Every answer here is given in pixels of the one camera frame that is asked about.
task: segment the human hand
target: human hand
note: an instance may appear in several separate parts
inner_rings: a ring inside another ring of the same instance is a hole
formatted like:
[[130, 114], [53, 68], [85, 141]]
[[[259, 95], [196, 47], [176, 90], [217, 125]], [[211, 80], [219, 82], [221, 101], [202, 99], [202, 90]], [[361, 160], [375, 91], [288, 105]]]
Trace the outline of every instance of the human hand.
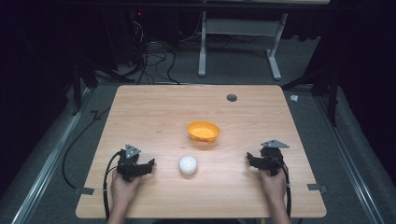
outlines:
[[111, 182], [111, 196], [113, 197], [113, 207], [127, 207], [134, 199], [138, 185], [142, 176], [135, 177], [132, 182], [125, 181], [117, 170], [113, 171]]
[[277, 175], [269, 176], [264, 170], [259, 169], [259, 171], [273, 223], [290, 224], [290, 219], [283, 201], [286, 194], [285, 172], [283, 169], [279, 169]]
[[268, 200], [281, 200], [286, 193], [286, 177], [283, 169], [278, 169], [277, 175], [269, 176], [266, 171], [260, 170], [262, 177], [262, 187], [264, 188], [265, 196]]
[[120, 224], [123, 223], [126, 210], [136, 195], [142, 176], [135, 177], [132, 182], [128, 182], [122, 178], [122, 175], [117, 170], [114, 170], [112, 179], [111, 196], [113, 197], [113, 207], [107, 223]]

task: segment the white table leg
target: white table leg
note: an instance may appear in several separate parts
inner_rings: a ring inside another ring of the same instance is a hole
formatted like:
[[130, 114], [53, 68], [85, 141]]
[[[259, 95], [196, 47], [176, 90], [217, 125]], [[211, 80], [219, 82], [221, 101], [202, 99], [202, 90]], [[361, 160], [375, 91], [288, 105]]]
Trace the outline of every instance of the white table leg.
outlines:
[[202, 12], [201, 51], [199, 53], [198, 76], [206, 75], [206, 12]]
[[281, 79], [279, 68], [277, 67], [277, 63], [276, 63], [276, 59], [275, 59], [275, 53], [276, 53], [277, 46], [279, 45], [280, 37], [282, 36], [287, 17], [288, 17], [287, 13], [282, 15], [282, 18], [279, 21], [279, 25], [277, 26], [274, 45], [273, 45], [272, 49], [267, 50], [268, 62], [271, 66], [271, 70], [272, 70], [275, 80]]

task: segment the wrist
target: wrist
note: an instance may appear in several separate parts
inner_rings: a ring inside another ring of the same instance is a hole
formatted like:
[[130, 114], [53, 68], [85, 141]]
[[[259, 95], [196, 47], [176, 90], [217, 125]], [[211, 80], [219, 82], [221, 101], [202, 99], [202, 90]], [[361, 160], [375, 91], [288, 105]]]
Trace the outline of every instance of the wrist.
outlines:
[[268, 199], [271, 218], [275, 224], [290, 224], [290, 219], [286, 212], [286, 205], [282, 199]]
[[128, 206], [123, 204], [114, 204], [110, 211], [108, 224], [121, 224], [124, 223], [126, 210]]
[[280, 195], [275, 195], [275, 194], [265, 194], [265, 197], [267, 198], [268, 203], [285, 203], [284, 202], [284, 196]]

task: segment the orange bowl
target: orange bowl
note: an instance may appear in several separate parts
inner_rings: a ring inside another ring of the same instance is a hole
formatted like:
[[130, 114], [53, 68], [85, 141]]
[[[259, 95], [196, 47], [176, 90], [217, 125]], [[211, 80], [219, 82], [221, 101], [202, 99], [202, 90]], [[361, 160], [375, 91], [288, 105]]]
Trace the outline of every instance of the orange bowl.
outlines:
[[190, 123], [187, 131], [193, 140], [200, 142], [212, 142], [220, 133], [216, 124], [203, 120]]

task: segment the table surface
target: table surface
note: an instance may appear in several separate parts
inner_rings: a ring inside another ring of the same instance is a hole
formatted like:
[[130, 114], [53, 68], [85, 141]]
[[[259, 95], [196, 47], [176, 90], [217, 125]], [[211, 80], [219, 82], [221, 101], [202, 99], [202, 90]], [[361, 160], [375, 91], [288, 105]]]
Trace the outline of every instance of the table surface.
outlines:
[[[227, 100], [235, 94], [237, 100]], [[192, 141], [187, 125], [216, 123], [212, 143]], [[96, 150], [76, 214], [105, 217], [102, 184], [110, 158], [125, 144], [142, 150], [138, 163], [155, 159], [127, 217], [269, 217], [258, 170], [247, 152], [259, 157], [261, 143], [276, 139], [290, 170], [292, 217], [324, 217], [326, 208], [283, 91], [278, 86], [121, 86]], [[198, 160], [193, 175], [178, 170], [181, 157]], [[111, 207], [111, 193], [108, 193]]]

